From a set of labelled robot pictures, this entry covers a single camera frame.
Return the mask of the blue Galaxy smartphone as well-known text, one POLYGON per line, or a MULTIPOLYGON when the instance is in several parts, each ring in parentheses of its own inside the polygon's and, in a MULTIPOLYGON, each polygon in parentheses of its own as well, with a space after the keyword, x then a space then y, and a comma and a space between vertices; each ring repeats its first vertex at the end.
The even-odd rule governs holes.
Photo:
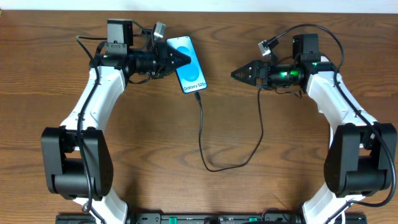
POLYGON ((191 59, 190 63, 176 70, 182 92, 188 94, 206 89, 208 85, 191 38, 189 36, 175 37, 167 39, 166 43, 191 59))

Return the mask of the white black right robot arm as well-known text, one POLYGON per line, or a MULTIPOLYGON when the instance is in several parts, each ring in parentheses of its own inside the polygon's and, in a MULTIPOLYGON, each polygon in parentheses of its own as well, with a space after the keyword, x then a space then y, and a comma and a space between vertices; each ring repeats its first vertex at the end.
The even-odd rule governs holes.
POLYGON ((334 223, 345 210, 380 190, 395 190, 394 156, 397 131, 379 123, 353 98, 336 66, 318 49, 317 34, 293 38, 292 64, 280 64, 273 48, 278 38, 259 43, 267 62, 253 60, 231 72, 231 77, 263 90, 299 86, 324 114, 330 143, 323 166, 325 183, 304 202, 301 223, 334 223))

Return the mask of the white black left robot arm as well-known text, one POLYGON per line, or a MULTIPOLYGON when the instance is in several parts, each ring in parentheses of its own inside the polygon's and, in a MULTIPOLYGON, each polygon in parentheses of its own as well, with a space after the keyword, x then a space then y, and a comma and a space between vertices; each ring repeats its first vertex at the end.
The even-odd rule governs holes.
POLYGON ((106 37, 89 52, 89 79, 62 123, 41 135, 48 190, 81 205, 92 223, 129 223, 129 206, 113 189, 114 168, 104 138, 113 107, 132 76, 163 78, 191 59, 164 42, 165 24, 142 29, 145 44, 134 48, 136 21, 110 19, 106 37))

